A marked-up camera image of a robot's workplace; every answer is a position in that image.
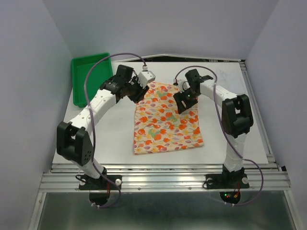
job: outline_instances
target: green tray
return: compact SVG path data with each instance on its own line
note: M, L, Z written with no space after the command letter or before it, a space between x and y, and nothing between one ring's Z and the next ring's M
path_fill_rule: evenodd
M86 75L96 62L107 56L109 56L109 53L77 57L71 60L73 103L76 106L80 108L86 106L83 89ZM112 76L113 71L110 59L99 63L99 65L95 67L87 82L87 92L90 100L94 98L100 85Z

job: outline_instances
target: gray floor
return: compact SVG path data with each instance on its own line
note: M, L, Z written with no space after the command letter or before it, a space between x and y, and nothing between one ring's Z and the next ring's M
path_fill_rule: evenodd
M244 192L241 201L255 192ZM109 209L87 193L48 194L40 230L292 230L283 192L262 192L252 204L229 207L218 193L123 194Z

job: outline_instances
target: screw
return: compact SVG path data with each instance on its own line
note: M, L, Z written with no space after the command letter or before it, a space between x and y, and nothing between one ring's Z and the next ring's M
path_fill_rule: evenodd
M207 178L207 180L206 180L206 181L207 181L207 184L210 184L210 185L211 185L211 184L213 184L213 180L212 180L212 178Z
M248 184L248 178L243 177L243 178L242 178L242 182L243 182L243 184Z
M120 179L116 179L116 180L115 180L115 184L116 184L117 186L121 185L121 180L120 180Z
M80 181L80 182L79 182L79 185L83 186L83 185L85 185L85 183L84 183L83 181Z

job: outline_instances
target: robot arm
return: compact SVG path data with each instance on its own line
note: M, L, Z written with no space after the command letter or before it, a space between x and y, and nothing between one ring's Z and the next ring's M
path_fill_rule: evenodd
M147 84L155 79L155 75L146 68L132 77L133 68L119 65L116 75L100 86L91 100L95 125L121 98L128 96L135 103L143 100L149 89ZM61 122L58 125L57 153L76 164L86 175L98 179L100 174L92 161L94 148L90 140L91 132L90 108L87 106L68 123ZM94 163L100 172L105 170L95 159Z
M201 94L213 98L214 80L210 76L200 76L196 69L186 73L187 80L178 81L179 92L174 94L179 114L195 105ZM231 144L243 153L246 135L253 125L253 116L247 95L236 95L221 86L216 86L216 100L222 108L222 126ZM207 188L233 188L241 182L244 174L243 159L227 143L226 158L220 178L213 180Z

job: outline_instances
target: orange flower pattern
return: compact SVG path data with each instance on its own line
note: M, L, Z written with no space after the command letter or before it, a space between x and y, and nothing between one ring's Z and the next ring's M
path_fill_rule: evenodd
M144 100L137 103L134 154L185 150L203 146L197 104L178 114L173 95L178 88L152 82Z

